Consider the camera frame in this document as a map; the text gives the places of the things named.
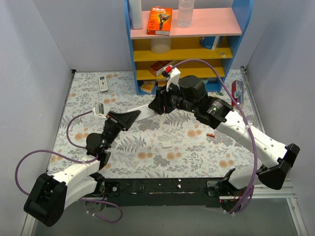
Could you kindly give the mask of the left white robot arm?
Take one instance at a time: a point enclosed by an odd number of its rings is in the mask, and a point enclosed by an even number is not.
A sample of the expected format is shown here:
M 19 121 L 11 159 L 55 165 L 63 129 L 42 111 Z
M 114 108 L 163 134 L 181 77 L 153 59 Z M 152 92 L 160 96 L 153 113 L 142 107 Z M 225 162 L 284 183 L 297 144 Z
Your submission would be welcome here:
M 111 155 L 108 149 L 121 131 L 127 131 L 141 114 L 109 112 L 102 133 L 90 133 L 86 138 L 87 153 L 74 164 L 53 175 L 41 174 L 26 200 L 24 211 L 46 225 L 53 226 L 63 211 L 85 195 L 104 193 L 104 177 L 98 171 Z

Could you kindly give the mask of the white battery cover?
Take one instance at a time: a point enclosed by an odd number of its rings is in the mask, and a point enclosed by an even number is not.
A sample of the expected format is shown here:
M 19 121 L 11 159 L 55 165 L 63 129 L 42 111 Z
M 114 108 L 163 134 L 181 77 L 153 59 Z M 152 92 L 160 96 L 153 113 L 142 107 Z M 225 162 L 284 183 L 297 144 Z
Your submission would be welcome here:
M 172 142 L 162 142 L 161 143 L 162 148 L 171 148 L 172 147 Z

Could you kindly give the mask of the grey white remote control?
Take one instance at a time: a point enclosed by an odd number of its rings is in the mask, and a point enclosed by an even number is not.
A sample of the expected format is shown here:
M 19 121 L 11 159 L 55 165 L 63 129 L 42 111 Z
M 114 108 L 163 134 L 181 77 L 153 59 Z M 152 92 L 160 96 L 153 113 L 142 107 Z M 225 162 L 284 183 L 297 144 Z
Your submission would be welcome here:
M 141 113 L 137 117 L 135 122 L 138 122 L 138 121 L 141 121 L 141 120 L 144 120 L 144 119 L 147 119 L 147 118 L 151 118 L 151 117 L 157 115 L 157 113 L 154 110 L 149 108 L 149 104 L 130 109 L 127 112 L 133 112 L 133 111 L 137 111 L 137 110 L 139 110 Z

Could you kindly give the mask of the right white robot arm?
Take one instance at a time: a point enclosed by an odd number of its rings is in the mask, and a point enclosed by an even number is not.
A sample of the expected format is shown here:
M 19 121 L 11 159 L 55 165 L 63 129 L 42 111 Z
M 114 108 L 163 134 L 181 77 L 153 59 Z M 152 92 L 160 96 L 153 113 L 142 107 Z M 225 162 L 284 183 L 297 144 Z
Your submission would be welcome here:
M 218 97 L 209 96 L 204 83 L 195 76 L 186 76 L 170 89 L 159 87 L 149 108 L 162 115 L 174 109 L 191 112 L 202 124 L 221 132 L 261 161 L 260 168 L 248 167 L 229 171 L 219 187 L 227 195 L 234 195 L 247 185 L 264 184 L 280 190 L 300 151 L 296 144 L 285 145 L 245 124 L 240 114 L 230 104 Z

